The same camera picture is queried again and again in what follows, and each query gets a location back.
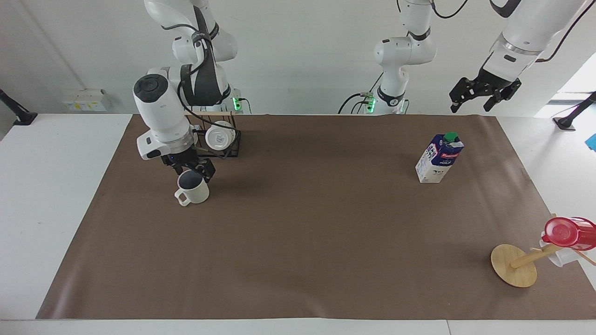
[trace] mug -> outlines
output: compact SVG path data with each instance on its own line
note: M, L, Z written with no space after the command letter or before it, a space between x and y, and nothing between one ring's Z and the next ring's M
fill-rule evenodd
M544 248L547 245L548 243L544 242L543 240L540 240L541 248ZM561 249L548 257L548 259L550 259L551 262L559 268L562 268L564 265L567 265L569 263L575 262L580 258L581 256L579 256L573 249L570 248Z
M184 207L190 203L202 203L209 198L209 186L205 178L194 170L187 170L178 177L178 188L174 197Z
M596 248L596 224L577 216L553 218L544 228L542 240L560 247L587 251Z
M217 125L232 127L229 122L226 121L217 121L215 122L216 125L212 125L207 133L205 134L205 140L207 145L213 149L218 151L224 151L229 148L234 140L236 139L236 131L233 129L222 128Z

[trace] table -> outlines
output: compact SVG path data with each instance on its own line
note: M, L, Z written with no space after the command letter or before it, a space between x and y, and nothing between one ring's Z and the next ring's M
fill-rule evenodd
M0 277L0 318L8 320L29 320L35 313L51 280L60 265L60 261L68 248L82 216L86 212L101 177L113 155L120 136L128 123L127 115L41 115L34 125L27 128L14 128L7 137L0 142L1 157L10 157L0 162L0 193L4 201L0 204L2 213L2 231L0 250L2 255L9 255L0 260L2 275ZM590 190L596 188L596 176L591 175L590 167L596 163L596 155L589 151L583 141L587 133L594 130L589 126L594 116L587 113L576 122L579 132L560 133L554 130L552 122L544 119L500 118L505 132L509 136L514 148L526 166L529 175L534 180L537 189L552 212L559 215L584 215L596 217L596 209L590 206L589 198L577 196L577 189ZM36 143L45 141L51 143L56 150L52 152L36 150ZM565 164L566 161L577 162L574 165ZM557 179L552 173L563 166L570 175ZM20 181L28 178L28 184L37 185L33 190L24 189ZM50 197L59 187L63 197ZM77 197L69 197L69 191L77 189ZM24 201L36 206L26 206ZM593 269L587 271L592 283L596 283ZM444 321L415 322L409 321L336 321L327 320L285 320L271 321L4 321L0 323L0 332L33 331L36 327L43 328L48 333L54 329L55 333L71 331L76 333L81 327L97 327L108 330L110 327L130 325L131 322L141 329L158 332L158 329L181 327L194 329L206 327L207 324L217 324L227 331L236 332L227 325L243 323L243 331L250 331L251 327L275 327L276 322L283 325L284 331L289 327L306 325L314 327L321 333L332 333L338 330L340 324L354 322L350 329L370 333L375 328L377 333L391 333L399 327L420 330L425 334L442 334L448 330ZM499 330L507 327L543 327L543 334L556 333L558 322L514 322L492 321L489 323L450 322L452 334L466 334L470 329ZM585 329L592 322L564 322L561 327L566 331Z

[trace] white cup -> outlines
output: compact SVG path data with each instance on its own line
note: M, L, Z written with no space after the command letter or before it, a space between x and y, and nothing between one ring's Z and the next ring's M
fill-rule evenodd
M232 127L232 125L226 121L217 121L215 123L216 125ZM211 149L223 151L234 143L234 140L236 139L236 131L216 125L212 125L211 128L207 130L205 140Z
M540 240L541 248L544 248L547 245L549 245L549 243ZM573 249L570 248L561 249L548 257L548 259L550 259L551 262L554 265L557 265L559 268L562 268L563 265L575 262L580 258L581 256L579 256L578 253L576 253Z
M178 177L179 190L174 197L178 199L181 206L188 206L190 203L202 203L209 198L209 186L203 176L194 171L187 170Z

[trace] black metal rack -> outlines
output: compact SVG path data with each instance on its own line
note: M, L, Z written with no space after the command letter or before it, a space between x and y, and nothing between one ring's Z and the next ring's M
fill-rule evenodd
M201 115L201 117L208 120L209 122L213 122L213 123L223 120L223 121L229 122L234 128L237 128L236 120L234 119L234 115L222 115L222 116ZM197 131L197 135L198 135L197 147L201 148L203 150L206 150L206 152L207 151L211 152L210 154L207 154L207 153L200 154L199 157L205 157L205 158L218 157L218 158L225 159L225 158L236 158L240 155L240 142L242 139L241 131L236 131L236 138L234 139L234 142L232 142L232 145L230 145L226 150L223 150L223 151L213 150L207 145L207 141L205 140L205 135L207 134L207 130L212 125L210 125L209 123L207 123L203 120L200 120L196 117L195 117L195 119L196 119L197 123L193 123L193 124L198 124L201 126L201 130Z

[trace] wooden peg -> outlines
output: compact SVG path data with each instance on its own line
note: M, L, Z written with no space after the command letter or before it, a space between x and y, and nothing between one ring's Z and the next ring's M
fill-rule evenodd
M578 250L574 250L579 256L581 256L583 259L587 260L590 264L596 266L596 262L594 262L590 257L588 257L588 255L584 254L581 251Z
M514 260L513 262L511 262L511 267L514 269L521 268L522 266L528 263L533 263L541 258L548 257L561 249L563 248L554 244L549 244L546 247L542 248L540 252L529 253L526 256L522 256Z

